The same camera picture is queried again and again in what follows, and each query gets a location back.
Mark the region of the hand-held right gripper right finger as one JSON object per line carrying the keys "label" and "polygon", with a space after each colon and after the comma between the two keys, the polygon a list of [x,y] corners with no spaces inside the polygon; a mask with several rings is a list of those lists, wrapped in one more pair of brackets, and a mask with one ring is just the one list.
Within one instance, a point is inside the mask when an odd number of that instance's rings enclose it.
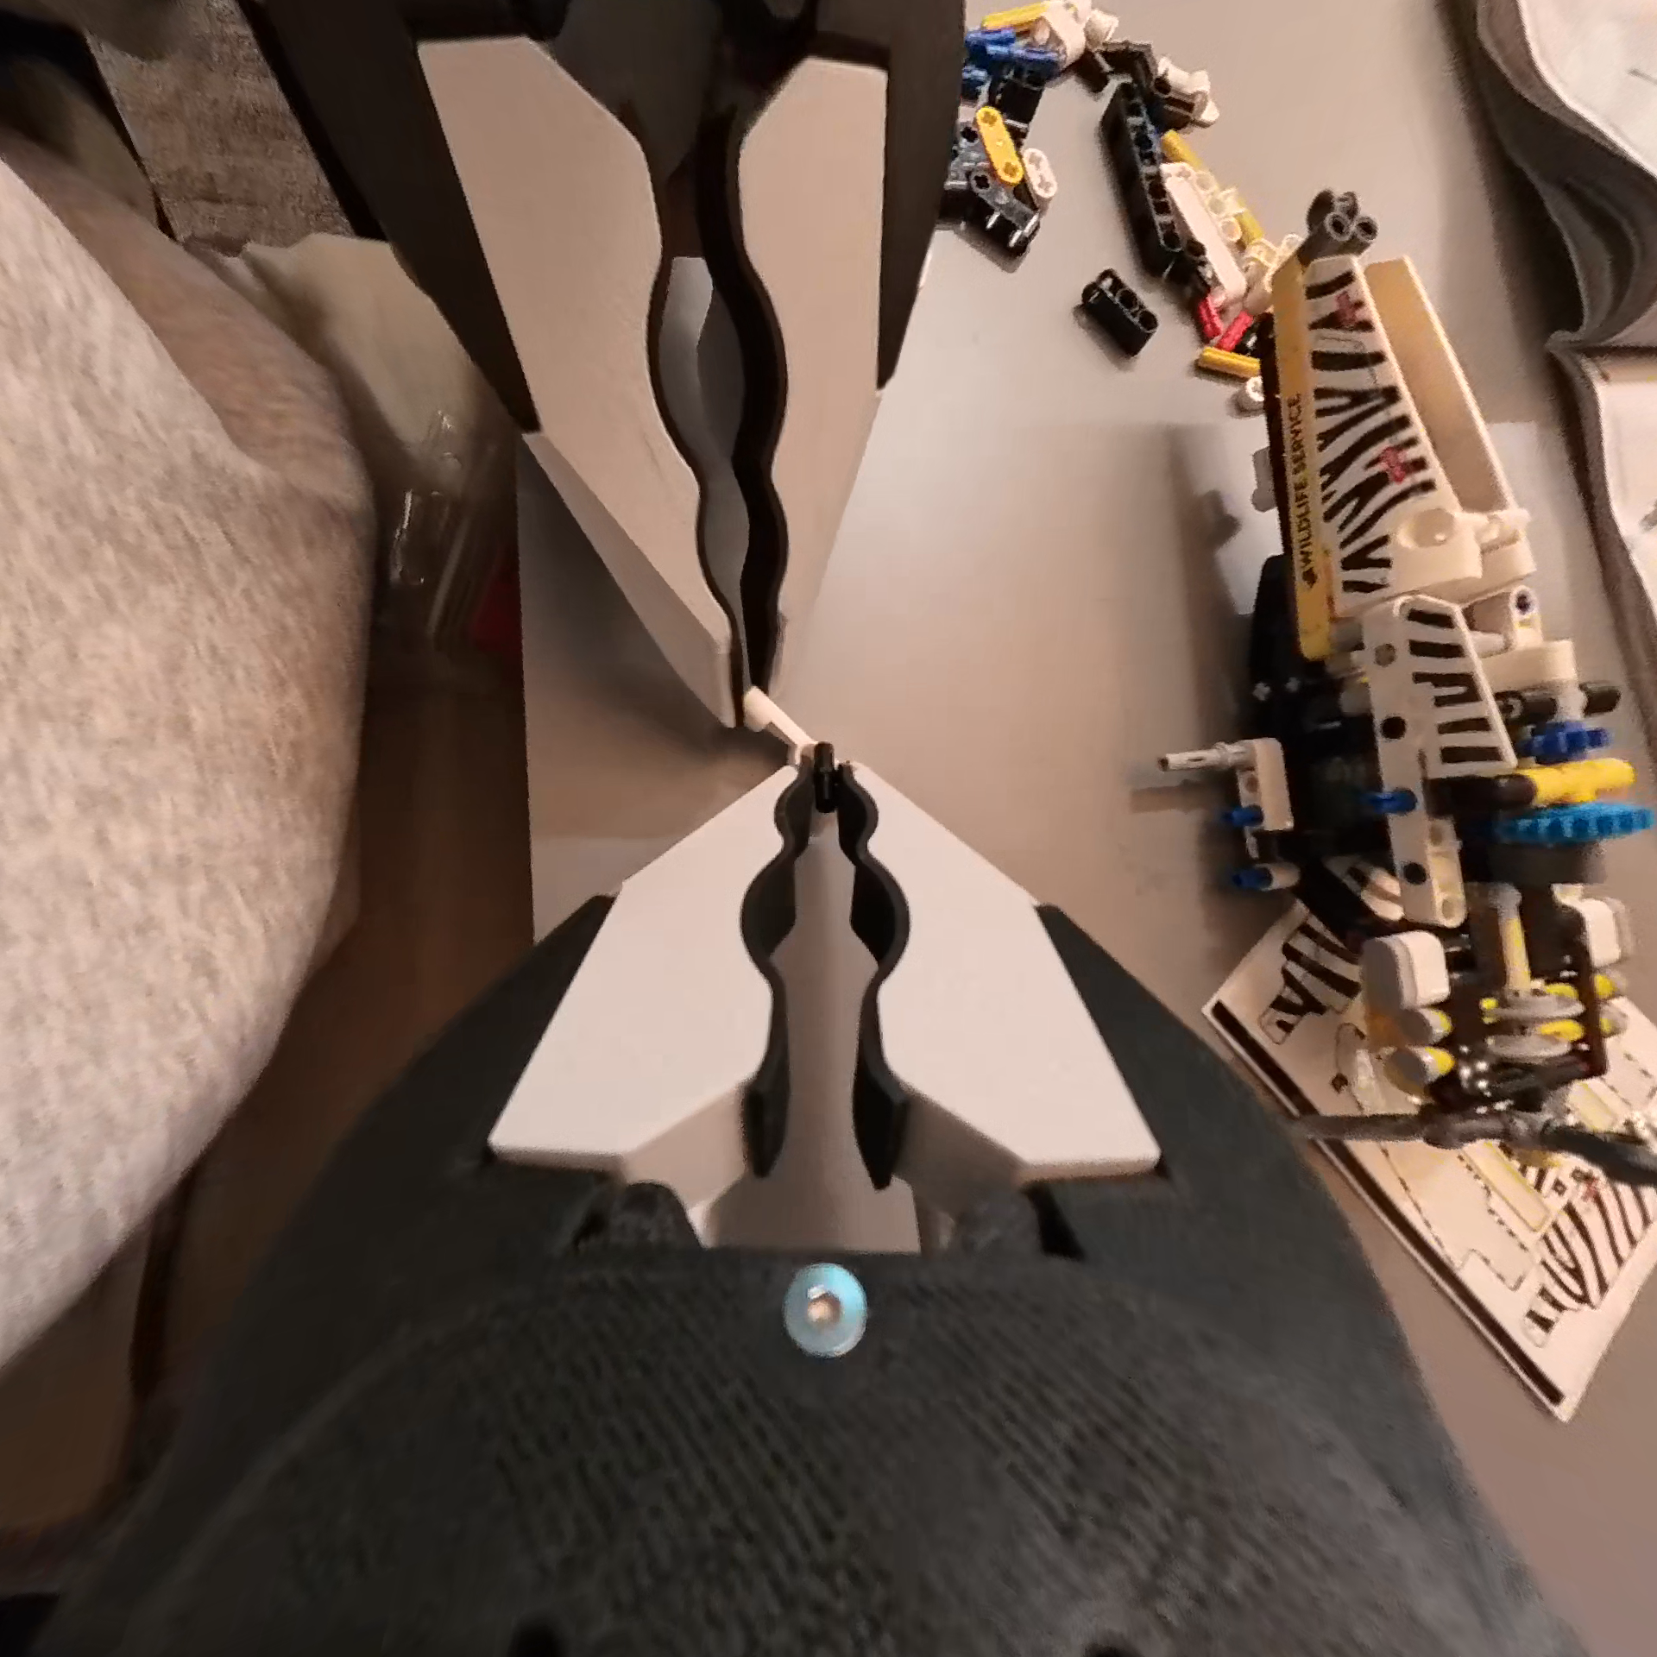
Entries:
{"label": "hand-held right gripper right finger", "polygon": [[1163,1153],[1036,898],[863,764],[835,782],[873,963],[855,1133],[944,1247],[1007,1192],[1151,1174]]}

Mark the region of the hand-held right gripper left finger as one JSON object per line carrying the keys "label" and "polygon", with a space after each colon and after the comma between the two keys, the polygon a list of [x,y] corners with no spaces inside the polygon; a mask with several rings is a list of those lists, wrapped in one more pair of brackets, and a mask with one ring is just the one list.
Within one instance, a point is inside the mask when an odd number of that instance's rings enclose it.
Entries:
{"label": "hand-held right gripper left finger", "polygon": [[813,1133],[821,1014],[780,955],[819,813],[784,764],[622,882],[490,1131],[516,1168],[673,1196],[721,1243]]}

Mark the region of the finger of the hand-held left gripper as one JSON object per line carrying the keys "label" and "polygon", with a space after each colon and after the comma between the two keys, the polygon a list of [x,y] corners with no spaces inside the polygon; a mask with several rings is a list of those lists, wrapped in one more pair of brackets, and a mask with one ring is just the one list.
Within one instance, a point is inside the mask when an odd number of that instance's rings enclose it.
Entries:
{"label": "finger of the hand-held left gripper", "polygon": [[531,391],[529,450],[673,673],[737,728],[737,628],[658,393],[658,198],[701,123],[699,74],[660,48],[498,34],[429,40],[419,60]]}
{"label": "finger of the hand-held left gripper", "polygon": [[877,423],[886,74],[806,58],[738,152],[740,249],[776,348],[748,472],[750,681],[782,693]]}

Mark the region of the white lego connector piece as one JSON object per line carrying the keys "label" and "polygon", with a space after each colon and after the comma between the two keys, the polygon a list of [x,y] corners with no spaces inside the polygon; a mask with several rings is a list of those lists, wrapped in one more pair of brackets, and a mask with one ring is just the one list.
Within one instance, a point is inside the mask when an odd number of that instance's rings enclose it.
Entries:
{"label": "white lego connector piece", "polygon": [[815,758],[817,738],[809,734],[780,703],[758,687],[746,689],[740,701],[742,726],[782,744],[794,766]]}

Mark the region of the black double-hole lego connector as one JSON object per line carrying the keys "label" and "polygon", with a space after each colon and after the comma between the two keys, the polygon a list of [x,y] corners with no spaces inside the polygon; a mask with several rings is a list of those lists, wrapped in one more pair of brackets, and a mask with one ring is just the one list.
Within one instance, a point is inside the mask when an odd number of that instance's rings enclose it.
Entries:
{"label": "black double-hole lego connector", "polygon": [[1139,360],[1161,330],[1151,302],[1111,267],[1084,287],[1080,312],[1127,360]]}

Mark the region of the pile of loose lego pieces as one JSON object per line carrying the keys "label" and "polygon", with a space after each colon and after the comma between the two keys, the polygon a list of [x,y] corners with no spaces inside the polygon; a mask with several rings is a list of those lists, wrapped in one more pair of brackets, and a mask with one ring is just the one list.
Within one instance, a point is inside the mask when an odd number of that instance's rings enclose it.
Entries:
{"label": "pile of loose lego pieces", "polygon": [[1013,263],[1026,257],[1060,196],[1030,135],[1068,77],[1097,101],[1105,166],[1145,277],[1192,316],[1196,371],[1236,383],[1245,411],[1263,409],[1271,287],[1301,237],[1269,237],[1198,156],[1190,135],[1218,123],[1212,75],[1129,36],[1105,4],[1017,4],[967,28],[944,218],[973,225]]}

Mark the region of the zebra striped lego helicopter model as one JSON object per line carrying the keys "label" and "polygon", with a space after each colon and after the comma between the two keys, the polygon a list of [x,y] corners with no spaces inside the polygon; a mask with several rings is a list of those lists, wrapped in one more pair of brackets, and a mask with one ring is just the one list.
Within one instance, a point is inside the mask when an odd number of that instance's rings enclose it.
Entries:
{"label": "zebra striped lego helicopter model", "polygon": [[1529,513],[1417,269],[1320,194],[1261,324],[1283,551],[1257,582],[1243,738],[1161,758],[1236,784],[1236,888],[1289,894],[1356,979],[1395,1107],[1330,1147],[1571,1158],[1654,1190],[1654,1125],[1591,1113],[1630,1034],[1604,853],[1654,829],[1614,683],[1547,632]]}

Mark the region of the clear plastic bag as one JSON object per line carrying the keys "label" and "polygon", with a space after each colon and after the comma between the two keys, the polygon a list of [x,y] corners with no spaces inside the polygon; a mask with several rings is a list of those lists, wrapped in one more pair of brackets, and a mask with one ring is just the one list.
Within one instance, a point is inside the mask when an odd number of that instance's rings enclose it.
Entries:
{"label": "clear plastic bag", "polygon": [[391,496],[379,622],[409,652],[460,661],[486,648],[518,545],[520,429],[439,409]]}

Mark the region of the zebra striped sticker sheet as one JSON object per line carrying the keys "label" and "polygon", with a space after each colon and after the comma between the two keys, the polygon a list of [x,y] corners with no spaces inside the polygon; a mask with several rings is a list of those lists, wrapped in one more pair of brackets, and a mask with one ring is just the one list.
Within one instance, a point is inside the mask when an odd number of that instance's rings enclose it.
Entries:
{"label": "zebra striped sticker sheet", "polygon": [[[1366,1044],[1356,957],[1291,904],[1206,1007],[1293,1119],[1399,1113]],[[1559,1421],[1571,1421],[1654,1277],[1656,1198],[1573,1156],[1324,1145],[1364,1202]]]}

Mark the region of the folded instruction booklet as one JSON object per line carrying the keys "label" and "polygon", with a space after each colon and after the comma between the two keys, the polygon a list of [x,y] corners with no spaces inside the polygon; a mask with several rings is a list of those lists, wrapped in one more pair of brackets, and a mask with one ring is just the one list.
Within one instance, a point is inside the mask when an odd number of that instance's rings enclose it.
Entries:
{"label": "folded instruction booklet", "polygon": [[1581,316],[1563,352],[1654,375],[1656,4],[1453,4],[1498,145],[1539,200]]}

